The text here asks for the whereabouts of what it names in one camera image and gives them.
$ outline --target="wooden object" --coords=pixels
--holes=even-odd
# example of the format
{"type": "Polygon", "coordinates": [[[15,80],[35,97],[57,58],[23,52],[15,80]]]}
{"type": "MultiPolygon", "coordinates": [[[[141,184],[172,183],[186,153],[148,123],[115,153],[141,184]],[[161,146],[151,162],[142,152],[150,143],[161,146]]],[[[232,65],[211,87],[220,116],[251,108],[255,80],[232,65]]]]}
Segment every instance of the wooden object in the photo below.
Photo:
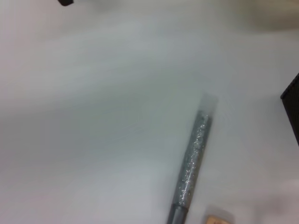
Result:
{"type": "Polygon", "coordinates": [[[206,221],[206,224],[230,224],[218,217],[215,217],[215,216],[209,216],[207,218],[207,221],[206,221]]]}

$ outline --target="black object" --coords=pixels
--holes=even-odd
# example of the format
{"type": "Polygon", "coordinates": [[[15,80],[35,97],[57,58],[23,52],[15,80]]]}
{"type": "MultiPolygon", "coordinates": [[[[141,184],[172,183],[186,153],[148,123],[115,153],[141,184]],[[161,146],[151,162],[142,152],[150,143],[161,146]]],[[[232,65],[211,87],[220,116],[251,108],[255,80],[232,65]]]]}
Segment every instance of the black object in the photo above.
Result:
{"type": "Polygon", "coordinates": [[[58,0],[60,2],[61,5],[63,6],[68,6],[74,3],[73,0],[58,0]]]}
{"type": "Polygon", "coordinates": [[[299,144],[299,74],[280,97],[299,144]]]}

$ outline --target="silver glitter pen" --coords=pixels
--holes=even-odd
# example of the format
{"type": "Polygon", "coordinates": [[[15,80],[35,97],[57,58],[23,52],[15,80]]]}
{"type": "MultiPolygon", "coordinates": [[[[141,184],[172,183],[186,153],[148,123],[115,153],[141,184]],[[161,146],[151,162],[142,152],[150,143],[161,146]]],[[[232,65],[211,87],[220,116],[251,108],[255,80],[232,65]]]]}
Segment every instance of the silver glitter pen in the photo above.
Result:
{"type": "Polygon", "coordinates": [[[205,151],[211,121],[208,113],[198,112],[178,176],[167,224],[184,224],[185,222],[205,151]]]}

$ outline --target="pen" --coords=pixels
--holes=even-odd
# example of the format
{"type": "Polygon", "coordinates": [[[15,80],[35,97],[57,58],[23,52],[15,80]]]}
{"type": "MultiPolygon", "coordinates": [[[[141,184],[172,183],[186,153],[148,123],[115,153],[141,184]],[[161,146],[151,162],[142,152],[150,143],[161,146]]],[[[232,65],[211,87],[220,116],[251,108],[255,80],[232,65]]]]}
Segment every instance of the pen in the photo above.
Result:
{"type": "Polygon", "coordinates": [[[185,222],[205,151],[210,125],[211,118],[209,115],[203,111],[199,111],[178,176],[178,183],[167,224],[184,224],[185,222]]]}

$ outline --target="white surface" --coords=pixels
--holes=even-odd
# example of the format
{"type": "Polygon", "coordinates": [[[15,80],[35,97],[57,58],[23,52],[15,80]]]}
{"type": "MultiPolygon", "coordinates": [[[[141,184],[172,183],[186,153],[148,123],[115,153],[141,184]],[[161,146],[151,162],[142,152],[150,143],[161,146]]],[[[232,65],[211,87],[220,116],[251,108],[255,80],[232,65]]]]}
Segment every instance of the white surface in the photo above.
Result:
{"type": "Polygon", "coordinates": [[[187,224],[210,206],[297,222],[279,99],[299,70],[295,31],[250,31],[223,1],[0,8],[0,223],[164,224],[203,91],[219,103],[187,224]]]}

